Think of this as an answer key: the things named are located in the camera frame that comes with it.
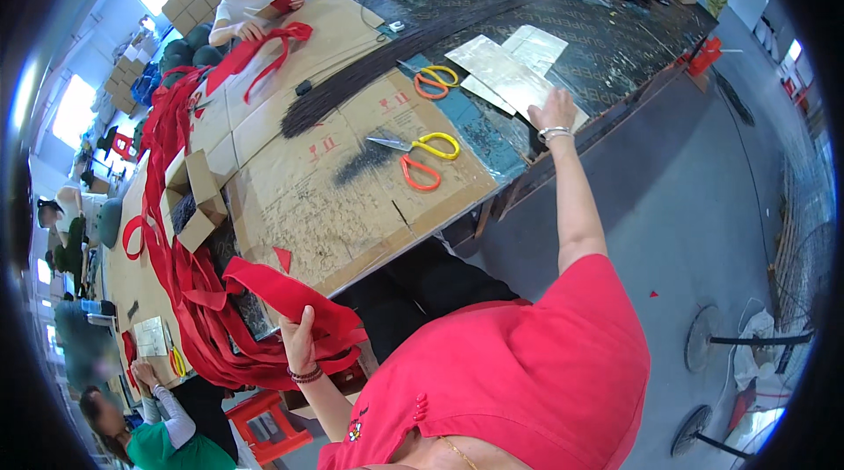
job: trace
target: hand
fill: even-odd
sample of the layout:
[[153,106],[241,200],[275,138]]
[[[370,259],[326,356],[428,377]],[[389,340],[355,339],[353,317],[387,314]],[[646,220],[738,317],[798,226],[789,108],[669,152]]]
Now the hand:
[[156,384],[161,383],[158,380],[158,376],[155,375],[153,366],[146,360],[139,359],[132,362],[132,374],[136,380],[142,381],[150,388],[153,388]]
[[573,127],[577,115],[577,107],[571,93],[565,89],[554,88],[545,99],[545,105],[527,108],[531,124],[537,129],[546,127]]
[[287,362],[290,370],[297,375],[307,375],[317,368],[317,351],[311,336],[313,325],[314,308],[311,306],[305,306],[301,323],[294,323],[284,315],[279,318]]
[[305,4],[305,0],[290,0],[290,9],[291,10],[299,10],[302,8],[302,5]]
[[264,37],[264,31],[256,22],[244,21],[235,25],[235,35],[244,41],[257,41]]

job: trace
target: gold necklace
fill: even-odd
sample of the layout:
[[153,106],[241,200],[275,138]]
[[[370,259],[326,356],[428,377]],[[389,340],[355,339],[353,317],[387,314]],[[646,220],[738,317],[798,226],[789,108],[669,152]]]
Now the gold necklace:
[[478,470],[478,467],[475,466],[474,463],[472,463],[469,460],[469,458],[466,456],[466,454],[464,454],[463,452],[460,452],[459,448],[457,446],[455,446],[454,444],[452,444],[451,441],[446,439],[443,435],[440,435],[440,439],[444,440],[446,442],[446,444],[448,444],[454,452],[456,452],[460,457],[462,457],[463,461],[465,461],[466,464],[468,464],[472,467],[472,470]]

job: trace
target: silver bracelet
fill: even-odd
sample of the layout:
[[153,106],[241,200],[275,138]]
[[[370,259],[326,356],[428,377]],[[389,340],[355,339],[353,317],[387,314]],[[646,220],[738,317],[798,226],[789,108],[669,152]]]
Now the silver bracelet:
[[563,126],[545,127],[543,129],[540,129],[539,133],[536,134],[537,138],[539,138],[539,140],[545,145],[548,144],[549,140],[560,135],[574,138],[574,134],[571,132],[571,128]]

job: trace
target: green shirt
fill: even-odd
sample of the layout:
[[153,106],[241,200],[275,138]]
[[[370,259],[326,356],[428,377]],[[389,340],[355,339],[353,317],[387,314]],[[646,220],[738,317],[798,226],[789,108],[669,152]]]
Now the green shirt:
[[126,454],[143,470],[234,470],[236,467],[222,448],[201,434],[195,434],[176,450],[163,422],[143,423],[133,430]]

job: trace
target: bracelet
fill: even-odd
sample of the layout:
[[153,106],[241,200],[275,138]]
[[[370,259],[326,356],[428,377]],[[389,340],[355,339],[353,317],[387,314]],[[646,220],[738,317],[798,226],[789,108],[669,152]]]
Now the bracelet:
[[290,366],[288,365],[287,374],[290,375],[290,380],[293,380],[296,384],[309,384],[322,376],[322,368],[319,366],[319,364],[317,364],[316,369],[311,371],[307,375],[297,375],[296,373],[290,370]]
[[568,127],[557,126],[557,127],[545,127],[539,130],[539,133],[536,134],[537,138],[545,145],[548,145],[548,141],[554,137],[558,137],[560,135],[564,135],[565,137],[574,138],[574,134],[571,132],[571,129]]

